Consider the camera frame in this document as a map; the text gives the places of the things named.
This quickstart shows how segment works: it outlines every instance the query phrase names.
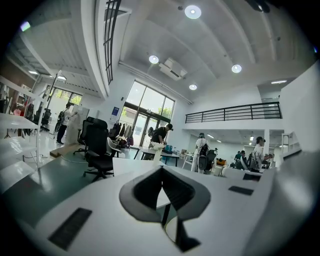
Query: shelf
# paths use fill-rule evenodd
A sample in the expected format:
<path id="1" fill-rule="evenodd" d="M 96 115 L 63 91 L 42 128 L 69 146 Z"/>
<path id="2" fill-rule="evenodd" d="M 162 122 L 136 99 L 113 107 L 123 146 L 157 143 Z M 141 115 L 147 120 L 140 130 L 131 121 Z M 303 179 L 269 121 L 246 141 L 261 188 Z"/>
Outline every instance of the shelf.
<path id="1" fill-rule="evenodd" d="M 1 194 L 34 171 L 34 169 L 23 161 L 19 161 L 0 170 Z"/>
<path id="2" fill-rule="evenodd" d="M 26 89 L 23 89 L 21 86 L 18 86 L 16 85 L 15 83 L 9 81 L 8 79 L 4 78 L 3 76 L 0 75 L 0 82 L 2 82 L 4 85 L 18 91 L 19 93 L 23 93 L 24 95 L 27 95 L 29 97 L 31 97 L 32 99 L 35 99 L 35 100 L 38 100 L 38 101 L 41 101 L 41 102 L 44 102 L 45 99 L 38 96 L 38 95 L 35 95 L 34 93 L 26 90 Z"/>
<path id="3" fill-rule="evenodd" d="M 0 139 L 0 162 L 8 158 L 19 157 L 36 149 L 36 145 L 32 145 L 22 137 Z"/>
<path id="4" fill-rule="evenodd" d="M 0 113 L 0 130 L 5 129 L 37 129 L 38 125 L 23 116 Z"/>

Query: chair armrest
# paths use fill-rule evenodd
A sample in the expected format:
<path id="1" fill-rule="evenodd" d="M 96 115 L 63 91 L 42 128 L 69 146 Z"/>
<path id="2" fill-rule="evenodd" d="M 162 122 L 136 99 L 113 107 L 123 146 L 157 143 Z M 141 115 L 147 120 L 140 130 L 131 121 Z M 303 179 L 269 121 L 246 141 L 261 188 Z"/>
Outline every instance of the chair armrest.
<path id="1" fill-rule="evenodd" d="M 91 151 L 91 150 L 88 150 L 86 153 L 87 153 L 90 157 L 94 157 L 94 158 L 99 157 L 99 155 L 98 155 L 97 153 L 95 153 L 95 152 L 93 152 L 93 151 Z"/>

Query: man in black shirt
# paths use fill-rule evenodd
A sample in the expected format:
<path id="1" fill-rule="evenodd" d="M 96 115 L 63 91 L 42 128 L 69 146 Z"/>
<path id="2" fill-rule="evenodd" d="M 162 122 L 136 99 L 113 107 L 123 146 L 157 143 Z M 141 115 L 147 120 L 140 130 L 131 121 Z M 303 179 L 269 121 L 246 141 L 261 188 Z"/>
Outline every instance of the man in black shirt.
<path id="1" fill-rule="evenodd" d="M 169 123 L 166 127 L 160 127 L 154 131 L 154 134 L 151 138 L 152 142 L 163 143 L 168 131 L 172 130 L 172 124 Z"/>

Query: person in white shirt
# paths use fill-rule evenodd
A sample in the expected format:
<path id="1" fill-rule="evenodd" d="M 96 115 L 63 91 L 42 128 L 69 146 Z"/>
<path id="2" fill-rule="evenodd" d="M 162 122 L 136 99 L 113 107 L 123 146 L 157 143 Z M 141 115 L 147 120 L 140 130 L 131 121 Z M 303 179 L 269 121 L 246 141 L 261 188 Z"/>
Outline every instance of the person in white shirt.
<path id="1" fill-rule="evenodd" d="M 69 109 L 70 109 L 71 104 L 67 103 L 65 105 L 65 110 L 63 111 L 63 120 L 62 123 L 60 125 L 59 131 L 58 131 L 58 135 L 56 136 L 56 142 L 59 144 L 63 143 L 61 142 L 61 139 L 63 138 L 63 136 L 65 135 L 65 131 L 67 129 L 68 123 L 70 118 L 72 118 L 74 115 L 77 114 L 77 112 L 75 112 L 73 115 L 71 115 Z"/>
<path id="2" fill-rule="evenodd" d="M 260 168 L 262 167 L 262 162 L 272 158 L 272 155 L 264 156 L 263 146 L 265 145 L 266 140 L 262 137 L 256 138 L 256 145 L 252 152 L 252 160 L 251 160 L 251 171 L 259 173 Z"/>
<path id="3" fill-rule="evenodd" d="M 195 151 L 194 151 L 193 161 L 192 161 L 192 165 L 191 165 L 191 172 L 195 172 L 196 169 L 198 169 L 199 152 L 205 144 L 208 145 L 208 141 L 205 139 L 205 134 L 200 133 L 199 139 L 195 143 Z"/>

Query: sign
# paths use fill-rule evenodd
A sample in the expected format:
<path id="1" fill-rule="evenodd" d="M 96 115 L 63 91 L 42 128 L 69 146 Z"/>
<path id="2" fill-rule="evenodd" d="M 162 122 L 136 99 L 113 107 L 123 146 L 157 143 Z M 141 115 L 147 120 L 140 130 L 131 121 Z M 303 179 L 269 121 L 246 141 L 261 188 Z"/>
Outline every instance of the sign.
<path id="1" fill-rule="evenodd" d="M 119 112 L 119 108 L 118 107 L 114 107 L 113 110 L 112 110 L 112 114 L 111 115 L 117 116 L 118 112 Z"/>

